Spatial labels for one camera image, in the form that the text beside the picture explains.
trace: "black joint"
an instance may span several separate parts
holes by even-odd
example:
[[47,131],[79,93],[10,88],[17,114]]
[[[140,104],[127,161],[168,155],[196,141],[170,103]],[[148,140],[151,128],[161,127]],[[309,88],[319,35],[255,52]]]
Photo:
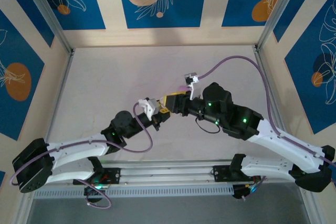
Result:
[[[14,170],[17,171],[34,157],[48,151],[47,146],[48,144],[45,143],[43,138],[32,141],[13,160]],[[23,171],[16,176],[21,193],[29,193],[43,186],[48,177],[52,174],[53,161],[54,158],[47,154],[23,169]]]
[[236,199],[242,199],[242,197],[246,197],[251,193],[250,188],[245,187],[245,185],[233,185],[233,197]]
[[249,182],[253,177],[246,176],[242,171],[245,154],[236,154],[230,165],[215,165],[213,167],[215,182]]
[[[119,134],[112,125],[102,130],[100,134],[104,135],[107,141],[118,144],[121,147],[125,147],[127,145],[126,141],[123,139],[122,136],[119,136]],[[117,152],[119,150],[120,149],[118,147],[110,145],[105,155]]]
[[331,181],[331,169],[327,165],[321,165],[317,173],[305,173],[298,166],[293,165],[289,174],[295,178],[295,184],[299,187],[315,193],[322,192]]
[[101,165],[97,157],[88,157],[88,160],[91,161],[93,165],[93,170],[95,172],[102,172],[104,170],[103,166]]
[[335,158],[335,149],[329,145],[322,146],[321,148],[324,153],[324,157],[329,161],[333,161]]

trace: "black plastic housing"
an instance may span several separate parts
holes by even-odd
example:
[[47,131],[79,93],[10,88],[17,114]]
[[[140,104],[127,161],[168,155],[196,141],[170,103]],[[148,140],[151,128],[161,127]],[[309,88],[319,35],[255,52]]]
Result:
[[168,95],[165,106],[173,113],[215,123],[229,136],[242,140],[258,135],[259,122],[264,119],[254,110],[233,104],[231,93],[216,82],[204,89],[203,99],[190,100],[190,92]]
[[[43,138],[32,141],[12,162],[14,170],[26,164],[34,157],[48,151],[48,144]],[[45,184],[48,177],[52,174],[54,158],[49,154],[28,165],[17,175],[17,182],[21,193],[29,193]]]
[[[333,161],[335,156],[335,149],[329,145],[322,147],[324,157],[329,161]],[[289,171],[289,174],[295,178],[295,184],[299,187],[315,193],[322,192],[331,181],[332,170],[329,168],[327,162],[323,162],[323,165],[319,166],[319,172],[317,173],[305,173],[298,166],[293,165],[293,169]]]

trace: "purple cable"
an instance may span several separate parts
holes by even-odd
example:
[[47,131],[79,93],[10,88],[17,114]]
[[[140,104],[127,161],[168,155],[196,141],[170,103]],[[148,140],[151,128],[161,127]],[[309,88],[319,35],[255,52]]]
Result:
[[[9,179],[9,183],[12,185],[12,186],[18,186],[19,184],[18,183],[14,183],[14,179],[15,177],[21,173],[26,167],[28,167],[30,164],[32,164],[33,162],[39,160],[40,158],[44,157],[45,155],[48,155],[50,153],[53,153],[53,152],[57,152],[59,150],[63,150],[63,149],[66,149],[66,148],[69,148],[69,147],[74,147],[74,146],[77,146],[77,145],[82,145],[82,144],[90,144],[90,143],[107,143],[107,144],[110,144],[110,145],[113,145],[119,149],[122,149],[124,151],[127,151],[127,152],[131,152],[131,153],[145,153],[145,152],[148,152],[152,147],[153,147],[153,140],[152,140],[152,137],[151,135],[149,134],[148,130],[146,129],[146,127],[141,123],[139,117],[137,116],[136,112],[135,112],[135,108],[137,107],[139,103],[137,102],[134,106],[133,106],[133,114],[134,114],[134,117],[136,119],[136,121],[138,122],[138,124],[140,125],[140,127],[144,130],[144,132],[147,134],[149,140],[150,140],[150,147],[148,147],[147,149],[143,150],[143,151],[134,151],[134,150],[130,150],[130,149],[127,149],[127,148],[124,148],[116,143],[113,143],[113,142],[109,142],[107,140],[85,140],[85,141],[81,141],[81,142],[77,142],[77,143],[72,143],[72,144],[66,144],[66,145],[62,145],[60,146],[59,149],[57,148],[54,148],[54,149],[51,149],[49,151],[46,151],[46,152],[43,152],[41,153],[40,155],[37,155],[36,157],[32,158],[31,160],[29,160],[26,164],[24,164],[23,166],[21,166],[14,174],[13,176]],[[92,207],[95,207],[95,208],[100,208],[100,209],[107,209],[107,208],[110,208],[112,206],[112,203],[111,203],[111,200],[104,194],[102,193],[101,191],[99,191],[98,189],[96,189],[93,185],[87,183],[86,181],[82,180],[82,179],[77,179],[78,181],[82,182],[83,184],[91,187],[93,190],[97,191],[98,193],[100,193],[104,198],[106,198],[108,201],[109,201],[109,206],[108,207],[99,207],[99,206],[96,206],[96,205],[93,205],[93,204],[89,204],[90,206]]]
[[[277,127],[275,126],[274,124],[274,121],[272,119],[272,112],[271,112],[271,102],[270,102],[270,96],[269,96],[269,90],[268,90],[268,87],[267,87],[267,82],[266,82],[266,77],[264,76],[261,68],[254,62],[252,61],[251,59],[245,57],[245,56],[230,56],[230,57],[227,57],[223,60],[221,60],[217,65],[215,65],[209,72],[205,73],[204,75],[200,76],[198,79],[201,80],[205,77],[207,77],[209,74],[211,74],[213,71],[215,71],[221,64],[223,64],[225,61],[227,60],[231,60],[231,59],[243,59],[243,60],[247,60],[248,62],[250,62],[253,66],[255,66],[255,68],[258,70],[262,80],[263,80],[263,83],[264,83],[264,86],[265,86],[265,91],[266,91],[266,103],[267,103],[267,112],[268,112],[268,118],[269,118],[269,122],[274,130],[274,132],[281,137],[281,133],[278,131]],[[320,156],[318,153],[312,151],[311,149],[305,147],[304,145],[302,144],[299,144],[297,142],[295,142],[294,140],[286,137],[286,136],[282,136],[283,139],[285,139],[286,141],[288,141],[289,143],[305,150],[306,152],[312,154],[313,156],[315,157],[319,157],[321,160],[323,160],[324,162],[327,162],[328,164],[336,167],[336,164],[332,163],[330,160],[326,159],[325,157],[322,157]]]
[[244,196],[244,198],[241,198],[241,199],[246,199],[246,198],[250,197],[253,193],[255,193],[255,192],[258,190],[258,188],[261,186],[261,184],[265,181],[265,179],[266,179],[266,176],[262,177],[262,179],[261,179],[261,180],[258,182],[258,184],[256,185],[254,191],[253,191],[252,193],[250,193],[250,194]]

